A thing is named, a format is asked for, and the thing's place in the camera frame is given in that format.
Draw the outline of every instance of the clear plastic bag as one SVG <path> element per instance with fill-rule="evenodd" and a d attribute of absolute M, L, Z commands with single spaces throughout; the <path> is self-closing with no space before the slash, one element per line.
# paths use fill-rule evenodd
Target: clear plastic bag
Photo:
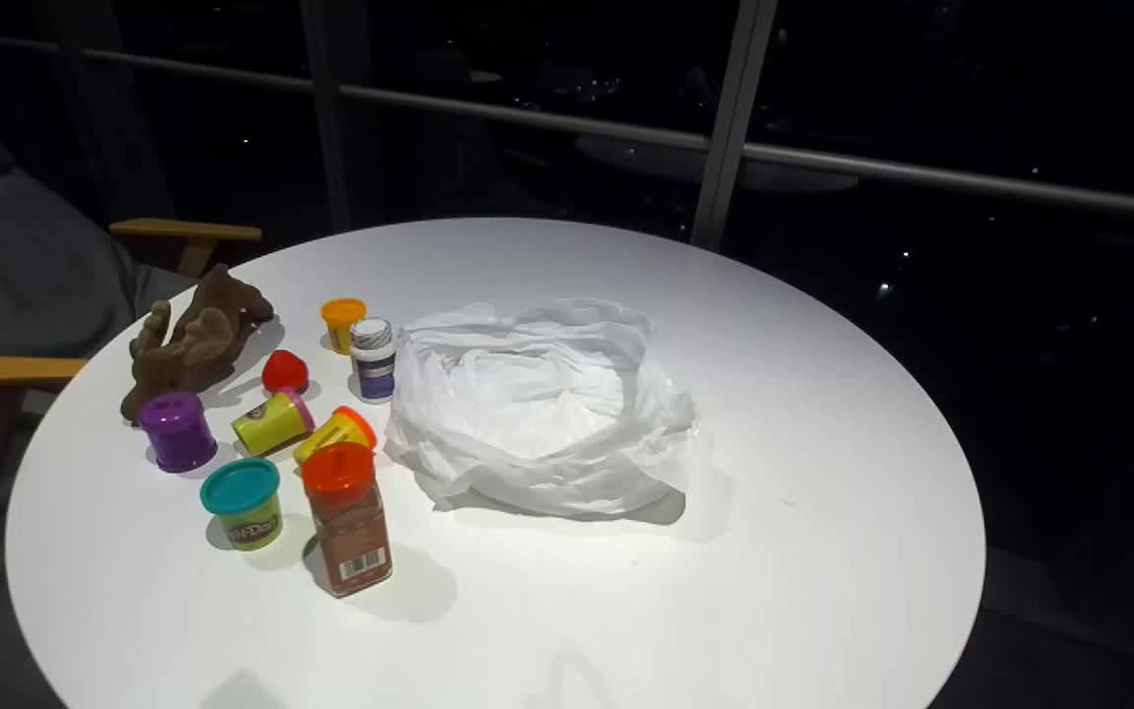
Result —
<path fill-rule="evenodd" d="M 549 515 L 625 515 L 683 489 L 689 393 L 614 302 L 491 306 L 403 331 L 385 453 L 463 491 Z"/>

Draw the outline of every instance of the chair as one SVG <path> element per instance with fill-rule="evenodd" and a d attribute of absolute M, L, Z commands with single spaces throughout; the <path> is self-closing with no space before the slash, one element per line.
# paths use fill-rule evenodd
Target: chair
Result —
<path fill-rule="evenodd" d="M 133 265 L 116 238 L 176 239 L 176 273 Z M 82 355 L 190 289 L 227 239 L 260 239 L 260 229 L 133 218 L 104 234 L 0 145 L 0 474 L 24 393 L 62 386 Z"/>

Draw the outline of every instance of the brown bottle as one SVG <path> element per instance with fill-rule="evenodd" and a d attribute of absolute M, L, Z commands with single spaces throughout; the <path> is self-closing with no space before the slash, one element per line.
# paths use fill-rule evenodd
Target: brown bottle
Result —
<path fill-rule="evenodd" d="M 356 440 L 326 445 L 303 462 L 303 491 L 318 523 L 332 596 L 356 596 L 393 573 L 374 453 Z"/>

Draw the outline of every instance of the table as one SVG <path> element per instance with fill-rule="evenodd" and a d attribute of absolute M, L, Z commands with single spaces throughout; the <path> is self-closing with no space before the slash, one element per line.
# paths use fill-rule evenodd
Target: table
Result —
<path fill-rule="evenodd" d="M 859 328 L 725 255 L 567 219 L 416 219 L 299 246 L 232 276 L 280 306 L 206 393 L 218 462 L 164 477 L 117 420 L 125 343 L 46 408 L 8 507 L 8 586 L 74 709 L 887 709 L 924 705 L 973 629 L 985 515 L 928 393 Z M 282 537 L 211 546 L 200 477 L 260 364 L 316 365 L 316 412 L 357 402 L 318 302 L 362 294 L 408 324 L 617 301 L 696 399 L 708 465 L 677 520 L 432 511 L 381 457 L 398 573 L 332 600 L 299 562 L 307 499 L 280 453 Z"/>

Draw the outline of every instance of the white lid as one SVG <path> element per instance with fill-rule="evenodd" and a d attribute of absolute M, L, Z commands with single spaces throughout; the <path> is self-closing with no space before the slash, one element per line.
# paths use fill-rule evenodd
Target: white lid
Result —
<path fill-rule="evenodd" d="M 398 335 L 385 319 L 362 319 L 356 328 L 356 360 L 374 364 L 398 349 Z"/>

